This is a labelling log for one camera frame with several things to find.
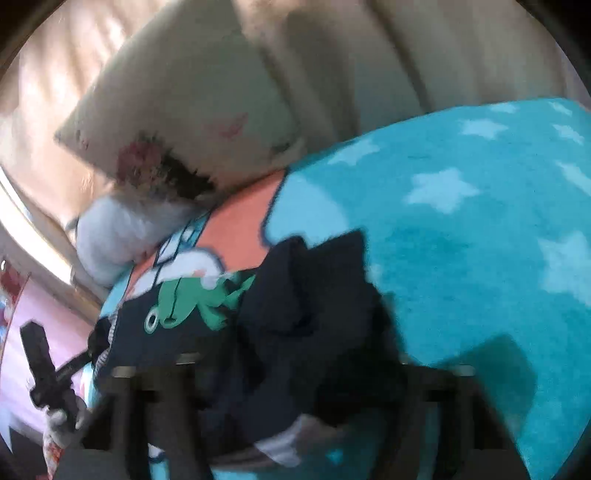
cartoon print shirt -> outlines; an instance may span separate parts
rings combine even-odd
[[[113,319],[115,340],[97,379],[117,366],[144,369],[173,364],[183,353],[206,356],[223,342],[222,330],[254,278],[255,270],[174,278],[127,300]]]

fabric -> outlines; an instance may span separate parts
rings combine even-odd
[[[106,182],[100,172],[56,145],[53,132],[70,115],[124,41],[167,3],[168,0],[67,0],[33,33],[0,82],[0,163],[25,194],[61,226],[67,225],[102,195]],[[274,77],[280,80],[312,149],[330,147],[339,140],[345,140],[339,132],[350,130],[341,125],[358,123],[360,127],[379,127],[426,113],[436,109],[437,105],[450,106],[449,99],[464,101],[468,98],[477,104],[516,100],[515,93],[518,91],[521,98],[566,96],[591,106],[589,94],[569,60],[559,52],[558,62],[557,57],[547,51],[547,32],[531,28],[529,16],[516,15],[520,9],[517,2],[497,2],[495,12],[489,12],[485,2],[471,2],[468,7],[472,16],[461,17],[461,22],[454,20],[455,15],[462,13],[458,8],[463,6],[461,2],[384,0],[381,9],[374,7],[375,1],[363,4],[347,2],[345,7],[336,11],[332,10],[330,2],[326,2],[326,6],[324,3],[322,0],[306,3],[300,0],[235,2],[240,10],[250,13],[248,23],[246,15],[241,15],[249,38],[256,42]],[[306,5],[317,6],[305,9]],[[405,25],[401,21],[397,22],[400,29],[394,28],[397,9],[406,12],[405,15],[409,10],[415,11],[409,21],[417,23]],[[289,28],[291,33],[287,36],[284,34],[285,23],[292,11],[296,19],[290,20],[290,23],[296,26]],[[302,20],[302,17],[309,17],[309,21]],[[501,22],[498,25],[510,28],[487,28],[486,23],[475,23],[479,18],[494,18],[497,24]],[[315,27],[314,37],[319,40],[310,45],[311,40],[306,39],[306,28],[298,28],[301,24]],[[386,25],[392,27],[386,28],[387,40],[383,33]],[[415,25],[414,33],[408,31],[412,25]],[[474,33],[470,25],[474,25],[477,32]],[[332,33],[347,29],[351,34],[335,36]],[[449,35],[453,34],[453,41],[447,40],[445,32],[441,33],[444,29]],[[327,35],[332,41],[322,42]],[[512,40],[505,42],[508,35]],[[520,45],[517,50],[514,49],[516,42]],[[353,55],[351,44],[361,48],[361,51]],[[440,45],[447,47],[437,50]],[[537,60],[540,58],[540,45],[544,48],[542,65]],[[465,49],[457,46],[469,48],[470,56],[467,57]],[[322,61],[315,60],[308,53],[316,50],[323,52]],[[329,55],[335,51],[346,54],[341,54],[340,60],[336,60],[337,55]],[[428,57],[433,51],[440,54],[435,59]],[[516,61],[507,64],[495,62],[493,64],[498,65],[495,72],[484,72],[484,59],[491,58],[492,54],[503,56],[505,53]],[[397,56],[401,58],[404,70],[400,76],[395,60]],[[449,62],[440,63],[442,57]],[[430,69],[430,60],[443,66]],[[330,68],[325,67],[326,62],[329,62]],[[323,75],[334,71],[335,63],[337,66],[344,63],[345,67],[339,67],[339,71],[347,73],[348,80],[344,76],[331,76],[326,86],[322,83]],[[426,64],[426,68],[420,68],[420,75],[416,73],[419,64]],[[456,67],[463,65],[464,68],[449,69],[447,65],[450,64]],[[350,65],[354,65],[356,78],[359,78],[359,72],[364,72],[361,77],[363,83],[351,80],[348,73]],[[452,70],[462,74],[451,75]],[[556,90],[556,72],[560,72],[564,80],[564,89]],[[411,79],[416,93],[405,88],[407,78]],[[478,82],[475,88],[471,80],[474,78]],[[431,89],[432,102],[423,105],[421,100],[421,109],[415,113],[408,106],[412,105],[413,98],[420,96],[421,85],[434,86]],[[469,96],[468,93],[474,89],[482,92],[482,96]],[[352,90],[357,92],[354,101],[350,96],[344,97]],[[495,92],[494,98],[485,95],[492,91]],[[341,115],[344,112],[335,107],[329,110],[325,106],[336,102],[348,105],[347,115]],[[354,116],[349,115],[352,112],[350,105],[353,104],[363,120],[356,121]],[[360,129],[355,134],[365,131]],[[36,227],[41,232],[45,231],[44,225]]]
[[[78,405],[78,415],[76,419],[76,428],[79,428],[84,421],[87,408],[82,398],[76,397]],[[47,476],[49,480],[53,479],[57,466],[60,463],[61,454],[72,441],[73,433],[66,427],[66,413],[63,410],[49,410],[47,412],[47,425],[43,432],[43,457],[47,465]]]
[[[515,0],[368,0],[404,46],[427,112],[564,96],[561,52]]]
[[[145,369],[197,353],[208,458],[217,463],[255,445],[297,462],[299,433],[327,435],[302,414],[337,427],[404,391],[397,355],[385,345],[389,317],[365,281],[364,246],[360,232],[312,250],[296,237],[256,271],[156,280],[117,311],[97,384],[120,365]],[[155,428],[150,442],[158,446]]]
[[[299,160],[297,137],[230,0],[164,7],[56,133],[119,184],[167,200],[194,200]]]
[[[77,221],[78,259],[95,282],[111,287],[133,262],[151,255],[162,240],[198,212],[190,203],[105,195]]]
[[[97,320],[95,327],[88,336],[88,356],[90,357],[90,364],[92,367],[96,366],[101,354],[106,351],[110,346],[109,331],[111,330],[111,321],[108,317],[101,317]],[[82,377],[85,376],[84,369],[82,371]]]
[[[313,246],[363,229],[368,278],[395,305],[405,353],[472,365],[532,479],[549,480],[591,418],[589,115],[540,99],[391,125],[265,179],[171,243],[205,249],[203,268],[224,273],[259,266],[293,235]],[[103,313],[159,258],[126,275]],[[382,426],[360,421],[273,476],[367,478]]]

blanket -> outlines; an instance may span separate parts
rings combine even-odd
[[[352,229],[416,362],[469,364],[535,480],[591,417],[591,116],[564,99],[462,107],[394,124],[278,172],[188,223],[113,288],[103,314],[153,285],[260,265],[271,245]],[[298,468],[218,478],[368,476],[369,416]],[[165,463],[155,463],[162,478]]]

cushion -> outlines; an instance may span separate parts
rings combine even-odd
[[[56,133],[120,184],[194,199],[301,156],[296,123],[230,0],[163,8]]]
[[[191,203],[152,202],[111,193],[91,205],[76,227],[76,252],[99,285],[112,286],[198,210]]]

